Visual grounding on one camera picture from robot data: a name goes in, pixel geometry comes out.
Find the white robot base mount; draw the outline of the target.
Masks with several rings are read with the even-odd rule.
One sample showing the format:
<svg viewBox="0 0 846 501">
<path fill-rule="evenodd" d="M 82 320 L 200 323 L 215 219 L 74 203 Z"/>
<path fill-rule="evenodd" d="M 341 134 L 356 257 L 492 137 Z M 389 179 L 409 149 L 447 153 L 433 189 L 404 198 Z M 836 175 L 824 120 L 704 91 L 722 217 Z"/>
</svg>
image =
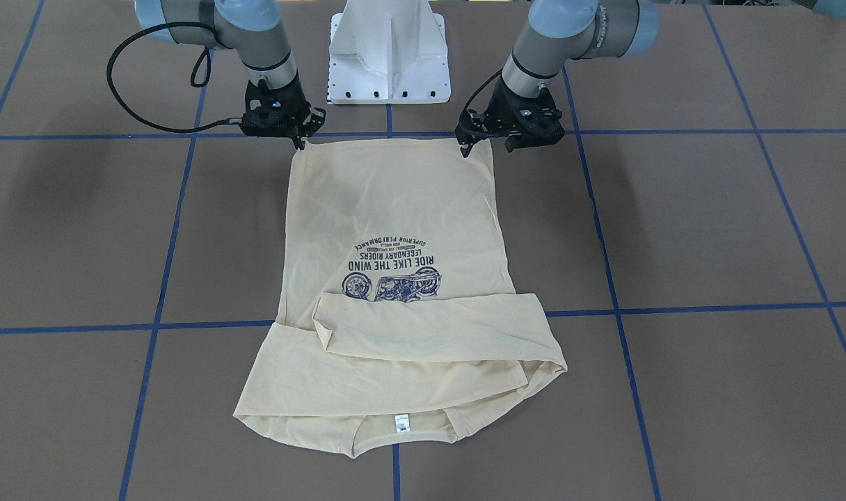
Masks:
<svg viewBox="0 0 846 501">
<path fill-rule="evenodd" d="M 330 19 L 330 104 L 445 104 L 442 14 L 429 1 L 348 1 Z"/>
</svg>

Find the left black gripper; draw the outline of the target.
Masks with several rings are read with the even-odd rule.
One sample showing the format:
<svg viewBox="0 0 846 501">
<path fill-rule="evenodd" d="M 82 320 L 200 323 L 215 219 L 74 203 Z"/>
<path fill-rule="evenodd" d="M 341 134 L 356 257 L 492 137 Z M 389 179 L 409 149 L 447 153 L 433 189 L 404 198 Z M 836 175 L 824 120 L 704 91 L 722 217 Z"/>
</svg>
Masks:
<svg viewBox="0 0 846 501">
<path fill-rule="evenodd" d="M 562 112 L 550 89 L 541 85 L 537 96 L 515 94 L 501 77 L 496 77 L 492 96 L 484 112 L 471 110 L 473 99 L 493 81 L 486 80 L 465 103 L 465 126 L 455 127 L 455 139 L 464 159 L 474 144 L 491 138 L 506 137 L 506 152 L 528 147 L 556 145 L 566 134 L 561 125 Z"/>
</svg>

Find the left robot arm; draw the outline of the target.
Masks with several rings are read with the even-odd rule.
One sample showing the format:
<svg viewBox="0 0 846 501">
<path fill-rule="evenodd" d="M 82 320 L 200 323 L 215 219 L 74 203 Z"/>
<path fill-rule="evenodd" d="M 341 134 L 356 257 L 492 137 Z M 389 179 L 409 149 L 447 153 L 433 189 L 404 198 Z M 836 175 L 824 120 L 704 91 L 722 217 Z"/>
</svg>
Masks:
<svg viewBox="0 0 846 501">
<path fill-rule="evenodd" d="M 454 134 L 462 156 L 493 138 L 503 138 L 508 152 L 556 145 L 565 129 L 548 82 L 566 61 L 645 53 L 659 29 L 650 1 L 532 2 L 508 60 L 488 79 L 486 110 L 465 105 L 459 114 Z"/>
</svg>

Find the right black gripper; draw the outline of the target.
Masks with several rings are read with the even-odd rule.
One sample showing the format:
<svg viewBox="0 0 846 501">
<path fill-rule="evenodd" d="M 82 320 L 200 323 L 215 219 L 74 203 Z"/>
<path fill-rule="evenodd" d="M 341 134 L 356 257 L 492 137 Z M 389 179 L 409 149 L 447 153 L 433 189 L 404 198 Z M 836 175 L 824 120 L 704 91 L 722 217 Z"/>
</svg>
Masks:
<svg viewBox="0 0 846 501">
<path fill-rule="evenodd" d="M 325 124 L 326 111 L 312 107 L 305 98 L 300 77 L 282 88 L 270 89 L 263 80 L 249 81 L 245 91 L 245 113 L 239 127 L 247 136 L 292 137 L 296 151 L 303 151 L 305 138 L 314 136 Z"/>
</svg>

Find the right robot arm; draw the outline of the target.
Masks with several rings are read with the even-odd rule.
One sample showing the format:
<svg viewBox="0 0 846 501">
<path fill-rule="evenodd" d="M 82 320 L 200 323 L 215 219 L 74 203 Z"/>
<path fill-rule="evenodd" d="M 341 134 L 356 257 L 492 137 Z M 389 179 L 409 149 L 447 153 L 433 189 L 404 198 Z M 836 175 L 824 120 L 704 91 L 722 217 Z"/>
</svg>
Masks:
<svg viewBox="0 0 846 501">
<path fill-rule="evenodd" d="M 178 133 L 200 132 L 217 126 L 239 126 L 243 134 L 290 138 L 296 149 L 325 123 L 326 112 L 312 108 L 305 98 L 292 55 L 292 46 L 276 1 L 136 1 L 142 31 L 125 45 L 153 38 L 203 47 L 201 60 L 214 49 L 233 49 L 248 71 L 245 112 Z"/>
</svg>

